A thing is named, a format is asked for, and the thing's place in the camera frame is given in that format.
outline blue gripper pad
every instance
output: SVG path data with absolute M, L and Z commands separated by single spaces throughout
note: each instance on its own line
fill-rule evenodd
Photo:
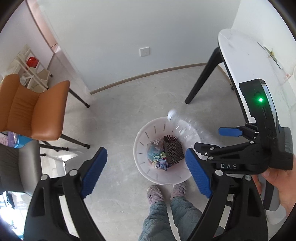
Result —
M 228 137 L 239 137 L 242 135 L 242 131 L 238 128 L 219 128 L 219 134 L 221 136 L 228 136 Z
M 186 165 L 188 166 L 200 193 L 204 194 L 207 198 L 210 198 L 213 193 L 210 186 L 210 179 L 199 164 L 195 153 L 192 152 L 194 152 L 193 149 L 187 149 L 185 153 Z
M 106 163 L 107 150 L 102 148 L 98 155 L 95 156 L 92 166 L 89 168 L 82 180 L 82 189 L 80 191 L 80 196 L 82 199 L 86 198 L 87 195 L 92 193 Z

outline red bag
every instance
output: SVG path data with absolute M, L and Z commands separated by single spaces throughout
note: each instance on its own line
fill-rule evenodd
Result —
M 30 57 L 27 61 L 27 65 L 29 67 L 33 67 L 33 68 L 36 68 L 38 63 L 39 63 L 39 59 L 37 59 L 35 57 Z

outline foot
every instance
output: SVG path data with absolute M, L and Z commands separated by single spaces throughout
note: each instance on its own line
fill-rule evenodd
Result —
M 185 197 L 186 194 L 186 183 L 182 182 L 177 185 L 174 185 L 172 195 L 170 199 L 172 200 L 174 197 Z
M 150 206 L 156 202 L 164 202 L 163 194 L 157 185 L 148 188 L 147 198 Z

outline gray chair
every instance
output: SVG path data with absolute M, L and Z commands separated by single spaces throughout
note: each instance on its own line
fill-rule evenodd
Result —
M 0 144 L 0 193 L 24 192 L 33 195 L 42 176 L 40 147 L 32 140 L 20 149 Z

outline electrical outlet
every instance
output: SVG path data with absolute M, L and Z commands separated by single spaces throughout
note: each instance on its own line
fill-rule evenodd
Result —
M 139 53 L 140 53 L 140 57 L 150 55 L 150 47 L 140 48 Z

